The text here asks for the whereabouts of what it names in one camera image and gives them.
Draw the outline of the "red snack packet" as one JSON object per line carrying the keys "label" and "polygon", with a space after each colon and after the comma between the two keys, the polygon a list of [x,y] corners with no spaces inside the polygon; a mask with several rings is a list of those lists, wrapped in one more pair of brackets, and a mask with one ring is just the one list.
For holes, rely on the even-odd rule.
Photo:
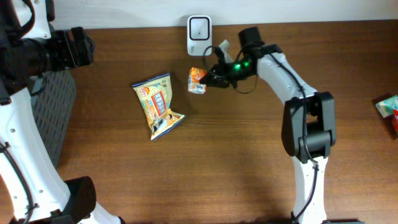
{"label": "red snack packet", "polygon": [[397,134],[398,133],[398,110],[397,109],[392,110],[392,126],[394,128],[394,132]]}

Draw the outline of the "teal tissue pack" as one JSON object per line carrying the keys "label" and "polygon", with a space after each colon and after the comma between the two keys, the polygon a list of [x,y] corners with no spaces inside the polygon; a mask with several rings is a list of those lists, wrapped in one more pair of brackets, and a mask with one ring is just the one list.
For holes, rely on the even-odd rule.
{"label": "teal tissue pack", "polygon": [[383,118],[393,115],[394,110],[397,110],[397,95],[377,102],[375,107]]}

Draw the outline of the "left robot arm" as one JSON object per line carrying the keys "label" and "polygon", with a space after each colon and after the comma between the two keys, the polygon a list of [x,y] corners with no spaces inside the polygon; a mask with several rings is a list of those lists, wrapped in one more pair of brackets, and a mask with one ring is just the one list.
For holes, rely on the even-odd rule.
{"label": "left robot arm", "polygon": [[93,62],[82,27],[52,30],[53,1],[1,2],[1,177],[13,223],[122,223],[96,199],[88,176],[62,180],[35,123],[29,82]]}

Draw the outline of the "orange tissue pack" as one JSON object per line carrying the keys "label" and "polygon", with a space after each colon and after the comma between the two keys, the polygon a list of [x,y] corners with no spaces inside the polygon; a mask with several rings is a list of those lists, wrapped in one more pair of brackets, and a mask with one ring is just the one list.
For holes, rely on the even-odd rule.
{"label": "orange tissue pack", "polygon": [[206,71],[192,67],[188,76],[188,91],[194,94],[204,94],[206,92],[206,85],[201,84],[200,80],[206,75]]}

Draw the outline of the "yellow snack bag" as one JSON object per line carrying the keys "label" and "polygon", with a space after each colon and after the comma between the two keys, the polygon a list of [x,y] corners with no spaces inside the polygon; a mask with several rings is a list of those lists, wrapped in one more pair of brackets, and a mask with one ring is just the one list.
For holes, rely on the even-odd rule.
{"label": "yellow snack bag", "polygon": [[131,86],[146,115],[152,141],[169,133],[184,120],[184,114],[170,109],[172,85],[169,73],[133,83]]}

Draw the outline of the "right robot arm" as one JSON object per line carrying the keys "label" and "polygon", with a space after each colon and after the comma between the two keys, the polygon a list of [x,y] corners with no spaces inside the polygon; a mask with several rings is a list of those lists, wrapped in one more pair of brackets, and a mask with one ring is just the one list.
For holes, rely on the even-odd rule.
{"label": "right robot arm", "polygon": [[324,205],[325,169],[336,143],[335,101],[319,92],[290,66],[280,47],[254,41],[242,45],[235,60],[221,46],[208,46],[218,63],[200,81],[208,86],[236,88],[251,76],[264,80],[284,106],[282,144],[295,172],[295,205],[291,223],[327,223]]}

